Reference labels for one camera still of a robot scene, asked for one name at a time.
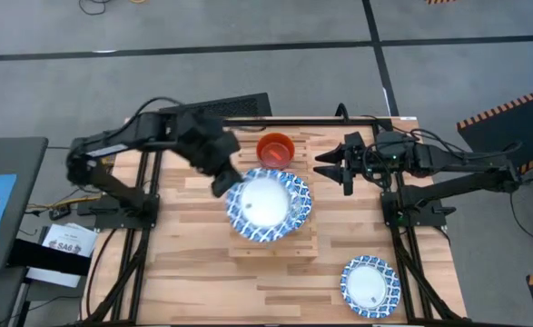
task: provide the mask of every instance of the plate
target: plate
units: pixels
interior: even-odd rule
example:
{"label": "plate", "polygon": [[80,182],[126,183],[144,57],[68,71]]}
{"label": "plate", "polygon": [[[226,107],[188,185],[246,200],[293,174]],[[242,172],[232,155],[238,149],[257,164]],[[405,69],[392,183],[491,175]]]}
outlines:
{"label": "plate", "polygon": [[307,218],[309,218],[309,214],[311,214],[312,200],[309,186],[294,173],[280,172],[280,178],[287,185],[291,185],[299,196],[301,211],[294,221],[294,229],[298,229],[304,224],[304,222],[306,222]]}
{"label": "plate", "polygon": [[292,173],[255,168],[226,195],[233,229],[255,242],[274,242],[304,224],[311,212],[306,183]]}
{"label": "plate", "polygon": [[350,309],[365,318],[385,318],[400,302],[400,279],[382,259],[354,258],[341,275],[341,293]]}

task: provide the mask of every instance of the concrete floor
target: concrete floor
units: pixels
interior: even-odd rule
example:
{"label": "concrete floor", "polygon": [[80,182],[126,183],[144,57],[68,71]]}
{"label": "concrete floor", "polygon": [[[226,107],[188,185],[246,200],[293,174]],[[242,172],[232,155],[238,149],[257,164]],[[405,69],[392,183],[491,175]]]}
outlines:
{"label": "concrete floor", "polygon": [[[381,40],[533,35],[533,0],[371,4]],[[0,0],[0,55],[369,40],[356,0],[113,0],[100,16],[84,15],[72,0]],[[383,52],[400,115],[418,116],[423,128],[459,145],[458,120],[533,91],[533,42]],[[388,113],[371,47],[5,61],[0,136],[42,135],[67,146],[118,126],[156,95],[191,103],[259,92],[268,92],[274,115],[330,115],[338,102],[351,114]],[[63,150],[48,151],[32,202],[50,203],[72,190],[64,157]],[[458,207],[449,235],[469,317],[533,325],[525,284],[533,240],[515,225],[508,196],[478,192],[445,204]],[[533,185],[515,194],[515,206],[533,231]],[[26,216],[23,228],[49,223]],[[30,312],[27,325],[71,322],[76,307],[51,303]]]}

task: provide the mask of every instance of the cable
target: cable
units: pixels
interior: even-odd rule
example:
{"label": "cable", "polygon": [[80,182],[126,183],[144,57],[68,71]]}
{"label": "cable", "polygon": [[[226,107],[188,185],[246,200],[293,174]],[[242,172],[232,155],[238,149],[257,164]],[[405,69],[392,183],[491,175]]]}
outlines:
{"label": "cable", "polygon": [[[74,191],[72,191],[71,193],[69,193],[68,195],[64,196],[62,199],[58,200],[56,203],[59,203],[63,200],[66,200],[68,199],[69,197],[75,195],[76,193],[78,193],[80,191],[79,188],[76,188]],[[50,205],[42,205],[42,204],[36,204],[36,203],[29,203],[26,208],[32,208],[32,209],[38,209],[38,208],[42,208],[43,210],[35,210],[35,211],[31,211],[31,212],[24,212],[24,214],[33,214],[35,216],[40,216],[40,213],[44,213],[44,212],[47,212],[49,209],[50,209]]]}
{"label": "cable", "polygon": [[78,198],[78,199],[70,199],[70,200],[65,200],[65,201],[61,201],[61,202],[54,203],[54,204],[48,204],[48,205],[30,203],[29,208],[54,209],[57,206],[61,206],[61,205],[65,205],[65,204],[89,202],[89,201],[93,201],[93,200],[98,200],[100,198],[101,198],[100,196],[97,196],[97,197],[87,197],[87,196],[85,196],[85,197]]}
{"label": "cable", "polygon": [[[89,1],[89,2],[92,2],[94,4],[102,4],[103,5],[103,10],[101,11],[98,11],[98,12],[88,12],[84,9],[83,7],[83,1]],[[96,0],[78,0],[78,6],[81,8],[81,10],[83,11],[83,13],[87,14],[87,15],[102,15],[104,14],[104,12],[106,11],[106,4],[108,2],[110,2],[111,0],[103,0],[103,1],[96,1]]]}
{"label": "cable", "polygon": [[446,232],[444,232],[443,229],[441,229],[441,227],[439,226],[433,226],[433,228],[435,228],[436,230],[438,230],[442,235],[444,235],[444,237],[446,238],[446,240],[448,240],[448,244],[451,246],[451,240],[449,239],[449,236]]}
{"label": "cable", "polygon": [[36,235],[36,233],[38,233],[38,229],[37,229],[37,228],[34,229],[34,232],[33,232],[33,233],[29,233],[29,232],[24,231],[24,230],[22,230],[22,229],[18,229],[18,232],[20,232],[20,233],[24,233],[24,234],[26,234],[26,235],[28,235],[28,236],[34,236],[34,235]]}
{"label": "cable", "polygon": [[512,195],[514,193],[511,193],[510,194],[510,209],[512,209],[512,216],[514,217],[514,221],[517,222],[517,225],[518,227],[520,227],[520,229],[522,230],[522,232],[528,234],[528,236],[532,237],[533,238],[533,234],[529,231],[527,231],[526,228],[524,228],[524,226],[520,223],[520,221],[518,220],[518,217],[517,217],[517,214],[516,212],[514,211],[514,203],[512,201]]}
{"label": "cable", "polygon": [[[369,118],[372,118],[372,119],[376,120],[378,122],[378,124],[380,124],[381,127],[383,127],[383,129],[387,130],[386,126],[381,124],[381,120],[379,118],[377,118],[376,116],[370,115],[370,114],[364,114],[363,116],[364,117],[369,117]],[[416,139],[416,141],[420,140],[419,137],[427,138],[427,139],[430,139],[430,140],[433,140],[433,141],[438,141],[449,152],[449,154],[451,154],[451,155],[455,156],[456,158],[458,158],[460,160],[463,160],[463,161],[481,160],[481,159],[493,158],[493,157],[500,156],[500,155],[513,154],[517,150],[519,150],[520,147],[522,147],[522,142],[514,142],[514,143],[511,143],[508,146],[506,146],[500,152],[491,153],[491,154],[483,154],[481,156],[466,157],[468,152],[466,152],[464,149],[460,148],[459,146],[457,146],[455,144],[452,144],[450,142],[444,141],[441,137],[439,137],[437,134],[435,134],[435,133],[433,133],[431,131],[428,131],[428,130],[425,130],[425,129],[422,129],[422,128],[414,128],[414,129],[412,129],[410,131],[406,131],[406,130],[403,130],[403,129],[399,128],[399,127],[393,126],[393,125],[391,127],[394,130],[400,131],[400,132],[402,132],[404,134],[409,134],[411,137]],[[452,148],[456,149],[461,154],[455,153],[452,150]]]}
{"label": "cable", "polygon": [[137,109],[137,111],[133,114],[133,116],[131,116],[131,118],[129,118],[129,120],[123,125],[121,126],[120,128],[110,132],[109,134],[106,134],[105,136],[97,139],[97,140],[92,140],[92,141],[89,141],[89,142],[86,142],[84,144],[81,144],[81,145],[78,145],[76,146],[73,150],[71,150],[70,153],[68,153],[67,157],[66,157],[66,161],[69,162],[71,161],[71,158],[76,154],[76,151],[81,147],[81,146],[86,146],[88,144],[95,144],[97,142],[101,142],[101,141],[105,141],[105,140],[108,140],[118,134],[120,134],[122,131],[124,131],[125,129],[127,129],[127,127],[129,127],[129,125],[131,125],[131,123],[137,119],[137,117],[139,116],[139,114],[141,113],[141,111],[143,111],[143,109],[145,109],[149,104],[152,104],[156,101],[161,101],[161,100],[164,100],[164,101],[167,101],[169,103],[172,103],[172,104],[176,104],[176,105],[184,105],[184,103],[180,102],[180,101],[177,101],[171,97],[168,97],[168,96],[156,96],[152,99],[149,99],[147,101],[145,101],[144,104],[141,104],[141,106],[139,107],[139,109]]}
{"label": "cable", "polygon": [[86,306],[87,316],[91,315],[91,288],[93,287],[93,278],[94,278],[94,273],[96,272],[96,267],[99,265],[99,262],[101,261],[101,256],[103,256],[106,245],[109,243],[109,241],[111,241],[111,238],[113,238],[113,235],[116,231],[117,231],[116,229],[113,229],[111,233],[106,237],[103,243],[103,247],[101,247],[101,251],[96,256],[96,260],[94,261],[93,270],[91,271],[91,277],[88,279],[88,286],[86,287],[86,302],[84,304]]}
{"label": "cable", "polygon": [[[395,142],[378,142],[378,143],[374,143],[374,144],[367,146],[365,148],[365,151],[363,151],[363,156],[362,156],[363,178],[367,180],[368,182],[376,184],[382,189],[389,189],[392,183],[391,170],[387,166],[385,161],[383,161],[383,159],[380,157],[380,155],[378,155],[377,152],[370,151],[370,149],[372,149],[373,147],[377,149],[377,145],[405,144],[405,143],[410,143],[410,142],[413,143],[415,142],[415,140],[403,140],[403,141],[395,141]],[[385,172],[380,173],[380,178],[375,178],[373,176],[374,172],[368,167],[367,154],[372,154],[373,156],[375,156],[375,158],[377,158],[377,160],[383,166],[383,169],[385,170]]]}
{"label": "cable", "polygon": [[[38,309],[38,308],[42,308],[43,306],[45,306],[45,305],[47,305],[47,304],[49,304],[49,303],[52,303],[52,302],[54,302],[54,301],[56,301],[56,300],[58,300],[58,299],[80,299],[80,298],[82,298],[82,296],[65,296],[65,295],[56,296],[56,297],[53,298],[52,300],[49,300],[48,302],[44,302],[44,303],[42,303],[42,304],[40,304],[40,305],[37,305],[37,306],[35,306],[34,308],[30,308],[30,309],[28,309],[28,310],[25,311],[25,312],[30,312],[30,311],[32,311],[32,310],[36,310],[36,309]],[[17,317],[17,316],[19,316],[19,315],[25,313],[25,312],[20,312],[20,313],[17,313],[17,314],[15,314],[15,315],[13,315],[13,316],[8,316],[8,317],[5,318],[4,320],[0,321],[0,326],[1,326],[4,322],[7,322],[7,321],[9,321],[10,319],[13,319],[13,318],[15,318],[15,317]]]}
{"label": "cable", "polygon": [[68,146],[46,146],[46,149],[48,149],[48,150],[68,150],[70,148]]}

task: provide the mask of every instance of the wooden platform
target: wooden platform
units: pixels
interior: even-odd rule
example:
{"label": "wooden platform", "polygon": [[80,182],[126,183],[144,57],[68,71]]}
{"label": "wooden platform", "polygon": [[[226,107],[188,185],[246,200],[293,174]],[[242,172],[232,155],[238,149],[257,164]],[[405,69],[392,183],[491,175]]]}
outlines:
{"label": "wooden platform", "polygon": [[232,258],[246,259],[315,259],[319,256],[319,236],[317,234],[316,213],[312,212],[309,219],[298,231],[286,235],[274,243],[252,242],[240,236],[236,231],[230,232],[230,248],[228,254]]}
{"label": "wooden platform", "polygon": [[[416,121],[397,118],[394,124],[407,130],[418,127]],[[232,160],[241,171],[257,166],[254,146],[263,134],[285,133],[296,144],[295,161],[288,171],[303,178],[311,189],[318,238],[318,256],[298,263],[272,258],[239,260],[237,257],[244,256],[240,252],[243,246],[231,247],[232,228],[223,199],[211,195],[211,179],[197,174],[177,155],[164,154],[159,189],[163,205],[150,241],[138,322],[405,322],[403,302],[390,317],[373,321],[352,312],[341,298],[340,274],[353,257],[376,255],[396,266],[390,232],[382,222],[380,189],[358,178],[353,196],[345,197],[341,186],[312,171],[317,164],[316,155],[333,149],[343,141],[343,135],[355,131],[361,132],[367,144],[372,142],[371,129],[358,126],[268,128],[257,134],[236,132],[242,150]],[[138,153],[120,154],[114,175],[133,184],[138,163]],[[410,176],[406,181],[431,183],[430,179]],[[428,280],[452,310],[465,315],[448,242],[430,227],[417,228],[417,233]],[[99,236],[99,244],[107,234]],[[125,231],[119,231],[113,237],[99,264],[91,295],[92,308],[116,280],[124,235]],[[251,251],[272,255],[267,249]],[[412,292],[416,314],[420,316],[415,283]],[[122,317],[128,313],[127,293]]]}

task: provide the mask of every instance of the orange cup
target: orange cup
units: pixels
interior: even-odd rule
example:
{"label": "orange cup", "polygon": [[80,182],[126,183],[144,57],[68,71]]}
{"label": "orange cup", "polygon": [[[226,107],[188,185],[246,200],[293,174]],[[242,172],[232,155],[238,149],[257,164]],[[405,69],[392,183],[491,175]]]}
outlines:
{"label": "orange cup", "polygon": [[266,134],[256,145],[256,155],[264,168],[284,169],[294,157],[294,144],[284,134]]}

